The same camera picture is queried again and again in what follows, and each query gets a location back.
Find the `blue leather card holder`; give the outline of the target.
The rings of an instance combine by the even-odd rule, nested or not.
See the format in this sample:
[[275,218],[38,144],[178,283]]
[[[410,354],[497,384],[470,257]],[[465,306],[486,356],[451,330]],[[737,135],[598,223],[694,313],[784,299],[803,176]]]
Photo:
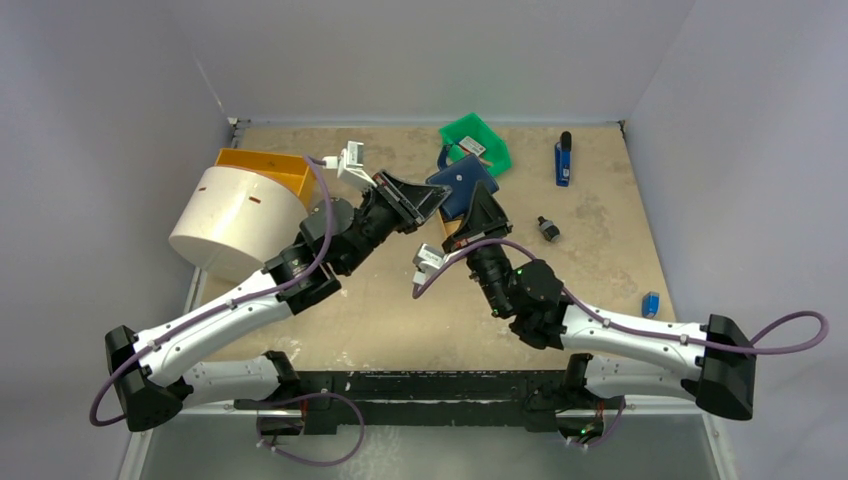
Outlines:
[[452,145],[444,145],[437,159],[437,171],[426,179],[427,184],[449,186],[451,194],[442,203],[440,212],[443,220],[452,221],[463,216],[471,204],[479,182],[486,190],[495,194],[499,190],[495,178],[474,154],[460,160],[448,161]]

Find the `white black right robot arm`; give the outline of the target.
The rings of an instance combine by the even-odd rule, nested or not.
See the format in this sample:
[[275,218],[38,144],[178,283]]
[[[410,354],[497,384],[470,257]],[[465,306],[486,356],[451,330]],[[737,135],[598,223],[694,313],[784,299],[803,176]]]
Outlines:
[[458,229],[443,243],[464,258],[496,318],[528,346],[594,357],[564,376],[561,392],[576,407],[597,397],[669,396],[730,420],[754,413],[756,356],[732,319],[664,323],[591,306],[573,298],[542,259],[513,266],[504,251],[512,225],[494,195],[477,182]]

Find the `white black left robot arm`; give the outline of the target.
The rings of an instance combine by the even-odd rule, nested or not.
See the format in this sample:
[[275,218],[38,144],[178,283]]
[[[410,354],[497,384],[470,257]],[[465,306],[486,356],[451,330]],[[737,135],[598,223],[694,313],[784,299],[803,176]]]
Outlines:
[[271,323],[326,300],[393,233],[410,234],[450,196],[445,185],[374,174],[359,206],[326,195],[299,225],[293,243],[241,284],[158,327],[126,326],[105,337],[108,384],[131,432],[146,431],[199,405],[233,400],[284,409],[298,375],[283,353],[208,362],[209,355]]

